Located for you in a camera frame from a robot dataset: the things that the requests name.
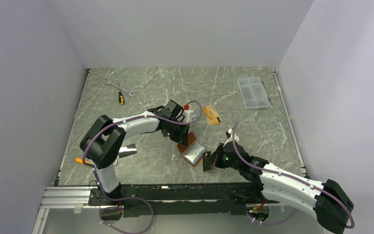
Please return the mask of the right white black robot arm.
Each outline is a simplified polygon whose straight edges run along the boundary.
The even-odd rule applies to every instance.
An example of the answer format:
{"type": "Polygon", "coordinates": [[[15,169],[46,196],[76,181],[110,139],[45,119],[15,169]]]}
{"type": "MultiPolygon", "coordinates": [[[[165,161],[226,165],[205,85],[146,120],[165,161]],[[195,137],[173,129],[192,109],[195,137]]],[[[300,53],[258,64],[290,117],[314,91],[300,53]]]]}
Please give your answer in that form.
{"type": "Polygon", "coordinates": [[[334,180],[315,181],[282,170],[266,159],[250,156],[236,142],[219,144],[204,154],[204,170],[231,168],[250,182],[247,196],[254,202],[277,201],[303,211],[326,230],[342,234],[352,228],[353,202],[334,180]]]}

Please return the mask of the brown leather card holder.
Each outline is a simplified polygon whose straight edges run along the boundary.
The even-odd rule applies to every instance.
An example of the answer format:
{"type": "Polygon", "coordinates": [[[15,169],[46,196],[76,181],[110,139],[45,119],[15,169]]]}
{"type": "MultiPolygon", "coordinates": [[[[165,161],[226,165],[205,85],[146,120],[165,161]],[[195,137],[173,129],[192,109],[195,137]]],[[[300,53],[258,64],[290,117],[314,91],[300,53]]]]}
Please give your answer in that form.
{"type": "Polygon", "coordinates": [[[189,132],[187,135],[188,147],[182,144],[177,144],[177,149],[184,160],[192,167],[196,167],[202,160],[203,155],[207,152],[206,148],[197,142],[194,132],[189,132]]]}

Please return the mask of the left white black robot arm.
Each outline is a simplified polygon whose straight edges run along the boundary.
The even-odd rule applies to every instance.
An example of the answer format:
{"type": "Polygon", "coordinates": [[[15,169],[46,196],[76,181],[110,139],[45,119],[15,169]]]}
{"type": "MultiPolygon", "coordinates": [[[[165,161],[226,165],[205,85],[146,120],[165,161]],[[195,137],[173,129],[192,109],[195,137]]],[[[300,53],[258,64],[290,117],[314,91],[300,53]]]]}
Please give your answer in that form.
{"type": "Polygon", "coordinates": [[[164,137],[188,146],[189,124],[185,122],[185,109],[170,100],[165,106],[150,108],[145,112],[125,118],[101,115],[80,142],[80,149],[100,183],[101,198],[113,205],[122,197],[121,183],[114,169],[123,141],[141,134],[160,131],[164,137]]]}

